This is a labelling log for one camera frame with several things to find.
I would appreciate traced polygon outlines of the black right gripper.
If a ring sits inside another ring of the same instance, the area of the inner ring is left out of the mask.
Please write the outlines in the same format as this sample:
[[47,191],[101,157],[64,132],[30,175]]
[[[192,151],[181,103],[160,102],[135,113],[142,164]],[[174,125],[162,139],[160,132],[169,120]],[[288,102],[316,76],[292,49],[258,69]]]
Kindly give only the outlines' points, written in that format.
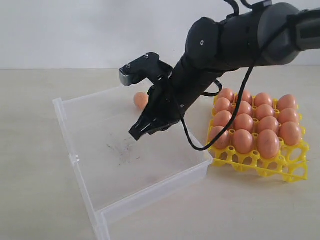
[[189,108],[189,82],[164,82],[162,86],[152,86],[148,104],[129,134],[138,141],[145,134],[164,132],[179,123]]

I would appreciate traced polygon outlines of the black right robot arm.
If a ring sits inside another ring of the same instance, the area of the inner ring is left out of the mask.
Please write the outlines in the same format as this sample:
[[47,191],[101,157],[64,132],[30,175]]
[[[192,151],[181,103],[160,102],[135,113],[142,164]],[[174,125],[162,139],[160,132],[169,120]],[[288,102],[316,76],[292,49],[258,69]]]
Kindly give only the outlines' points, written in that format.
[[221,22],[202,17],[190,28],[175,67],[149,52],[121,69],[125,86],[145,79],[152,82],[147,106],[129,133],[138,140],[166,131],[227,72],[286,65],[300,52],[319,47],[319,9],[298,10],[288,3],[266,1]]

